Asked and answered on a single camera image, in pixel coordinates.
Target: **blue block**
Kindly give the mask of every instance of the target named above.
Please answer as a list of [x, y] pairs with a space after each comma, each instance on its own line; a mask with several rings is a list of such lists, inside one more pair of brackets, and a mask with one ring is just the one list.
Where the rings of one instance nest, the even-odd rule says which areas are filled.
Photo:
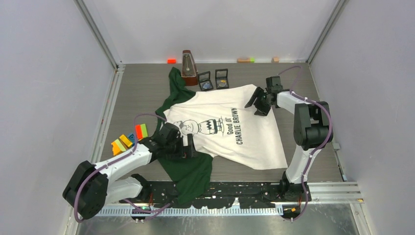
[[136, 140], [134, 139], [134, 134], [130, 133], [127, 138], [133, 143], [133, 146], [136, 144]]

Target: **wooden metronome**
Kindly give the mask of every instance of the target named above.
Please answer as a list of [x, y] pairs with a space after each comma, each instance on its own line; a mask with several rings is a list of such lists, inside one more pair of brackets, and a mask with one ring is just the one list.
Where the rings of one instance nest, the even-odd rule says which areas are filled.
[[182, 78], [186, 86], [196, 86], [198, 84], [196, 64], [190, 50], [183, 51]]

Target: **wall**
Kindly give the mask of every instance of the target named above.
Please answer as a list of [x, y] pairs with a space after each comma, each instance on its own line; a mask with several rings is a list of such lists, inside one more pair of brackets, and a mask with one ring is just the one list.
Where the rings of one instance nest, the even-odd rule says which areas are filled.
[[305, 61], [337, 0], [90, 0], [112, 54], [123, 63]]
[[414, 234], [415, 1], [350, 1], [312, 63], [375, 234]]
[[114, 70], [71, 0], [0, 3], [0, 234], [58, 235]]

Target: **cartoon head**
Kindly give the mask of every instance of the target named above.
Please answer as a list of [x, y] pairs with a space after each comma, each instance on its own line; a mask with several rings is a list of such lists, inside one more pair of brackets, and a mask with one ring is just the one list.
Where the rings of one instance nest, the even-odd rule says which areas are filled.
[[194, 120], [175, 121], [173, 124], [180, 128], [183, 135], [195, 135], [199, 132], [199, 124]]

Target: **white t-shirt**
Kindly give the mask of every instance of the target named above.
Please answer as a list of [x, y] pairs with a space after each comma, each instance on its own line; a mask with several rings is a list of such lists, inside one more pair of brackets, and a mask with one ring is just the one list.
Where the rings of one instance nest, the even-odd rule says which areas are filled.
[[196, 151], [222, 156], [253, 169], [286, 168], [284, 150], [272, 111], [266, 117], [254, 115], [256, 108], [244, 108], [255, 85], [196, 92], [187, 102], [164, 112], [182, 135], [193, 134]]

